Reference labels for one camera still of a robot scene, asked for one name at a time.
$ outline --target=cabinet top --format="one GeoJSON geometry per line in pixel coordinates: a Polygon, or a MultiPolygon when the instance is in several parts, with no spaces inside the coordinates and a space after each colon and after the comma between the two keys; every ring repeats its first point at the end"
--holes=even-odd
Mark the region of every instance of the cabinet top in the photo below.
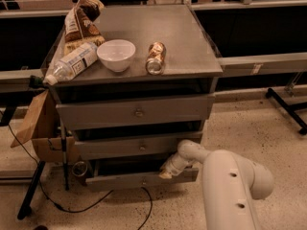
{"type": "MultiPolygon", "coordinates": [[[[60,84],[218,77],[223,72],[201,26],[185,5],[106,7],[94,23],[105,40],[125,39],[135,45],[133,63],[126,71],[114,73],[96,61],[73,80],[60,84]],[[166,47],[165,70],[152,76],[145,63],[149,46],[156,41],[166,47]]],[[[62,37],[47,75],[63,56],[63,43],[62,37]]]]}

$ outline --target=white bowl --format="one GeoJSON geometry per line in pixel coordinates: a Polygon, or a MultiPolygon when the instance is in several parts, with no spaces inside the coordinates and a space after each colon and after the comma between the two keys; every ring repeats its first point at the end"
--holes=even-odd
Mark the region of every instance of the white bowl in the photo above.
{"type": "Polygon", "coordinates": [[[121,39],[107,41],[97,49],[98,59],[113,72],[125,71],[132,63],[134,55],[134,44],[121,39]]]}

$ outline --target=aluminum can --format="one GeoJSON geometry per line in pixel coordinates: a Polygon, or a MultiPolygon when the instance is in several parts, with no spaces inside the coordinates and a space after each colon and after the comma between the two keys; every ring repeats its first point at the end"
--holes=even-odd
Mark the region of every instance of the aluminum can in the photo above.
{"type": "Polygon", "coordinates": [[[146,60],[146,70],[152,75],[162,74],[164,71],[164,59],[166,48],[163,43],[155,42],[149,48],[149,54],[146,60]]]}

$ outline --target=drawer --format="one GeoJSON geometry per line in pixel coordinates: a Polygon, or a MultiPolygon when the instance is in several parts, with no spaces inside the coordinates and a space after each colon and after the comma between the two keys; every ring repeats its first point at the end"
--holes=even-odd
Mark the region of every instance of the drawer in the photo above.
{"type": "Polygon", "coordinates": [[[93,192],[151,187],[165,184],[194,182],[197,179],[199,169],[185,169],[178,176],[173,176],[172,179],[160,178],[159,172],[140,172],[131,174],[117,174],[108,176],[95,176],[86,179],[86,184],[89,190],[93,192]]]}
{"type": "Polygon", "coordinates": [[[208,119],[214,95],[58,104],[70,130],[208,119]]]}
{"type": "Polygon", "coordinates": [[[169,154],[155,154],[96,160],[94,175],[86,179],[86,184],[91,191],[105,191],[193,182],[197,179],[197,168],[186,168],[172,179],[160,178],[160,167],[168,158],[169,154]]]}
{"type": "Polygon", "coordinates": [[[133,98],[207,94],[212,78],[116,82],[82,86],[54,85],[58,104],[87,103],[133,98]]]}
{"type": "Polygon", "coordinates": [[[171,135],[202,131],[204,121],[173,122],[142,126],[113,126],[92,129],[74,130],[73,135],[77,141],[91,141],[99,139],[125,140],[130,137],[149,135],[171,135]]]}
{"type": "Polygon", "coordinates": [[[76,142],[82,160],[158,154],[177,151],[178,140],[199,142],[202,132],[175,133],[158,136],[140,136],[124,139],[99,139],[76,142]]]}

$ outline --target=black cable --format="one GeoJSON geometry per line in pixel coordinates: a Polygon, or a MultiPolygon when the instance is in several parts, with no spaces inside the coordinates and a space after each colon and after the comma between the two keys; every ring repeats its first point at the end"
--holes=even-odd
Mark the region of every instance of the black cable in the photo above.
{"type": "Polygon", "coordinates": [[[151,213],[152,213],[152,209],[153,209],[153,199],[151,197],[151,194],[150,192],[148,192],[148,190],[146,188],[142,188],[148,195],[148,197],[150,198],[150,203],[151,203],[151,208],[150,208],[150,212],[147,214],[144,222],[139,226],[139,228],[137,228],[137,230],[140,230],[144,225],[145,223],[147,222],[147,220],[149,219],[149,217],[151,216],[151,213]]]}
{"type": "MultiPolygon", "coordinates": [[[[10,124],[8,124],[8,127],[9,127],[9,129],[10,129],[10,131],[11,131],[12,136],[16,139],[16,141],[19,143],[19,145],[20,145],[20,146],[27,152],[27,154],[28,154],[33,160],[35,160],[35,162],[38,164],[38,161],[37,161],[33,156],[30,155],[30,153],[26,150],[26,148],[23,146],[23,144],[22,144],[22,143],[18,140],[18,138],[15,136],[15,134],[14,134],[13,131],[12,131],[12,128],[11,128],[10,124]]],[[[42,187],[40,179],[39,179],[38,182],[39,182],[40,189],[41,189],[41,191],[44,193],[44,195],[45,195],[45,197],[46,197],[47,200],[50,200],[50,201],[55,205],[55,207],[56,207],[57,209],[61,210],[62,212],[71,213],[71,214],[76,214],[76,213],[85,212],[85,211],[91,209],[92,207],[96,206],[98,203],[100,203],[101,201],[103,201],[107,196],[109,196],[111,193],[113,193],[113,190],[111,190],[111,191],[109,191],[106,195],[104,195],[102,198],[100,198],[98,201],[96,201],[95,203],[93,203],[92,205],[89,205],[88,207],[86,207],[86,208],[84,208],[84,209],[82,209],[82,210],[72,211],[72,210],[66,210],[66,209],[64,209],[59,203],[56,203],[52,198],[50,198],[50,197],[46,194],[44,188],[42,187]]],[[[143,223],[137,228],[138,230],[140,230],[140,229],[145,225],[145,223],[146,223],[147,220],[149,219],[149,217],[150,217],[150,215],[151,215],[151,213],[152,213],[152,209],[153,209],[153,199],[152,199],[152,197],[151,197],[151,194],[149,193],[149,191],[148,191],[146,188],[143,188],[143,187],[142,187],[142,189],[147,193],[147,195],[148,195],[148,197],[149,197],[149,199],[150,199],[151,207],[150,207],[150,211],[149,211],[149,213],[147,214],[145,220],[144,220],[143,223]]]]}

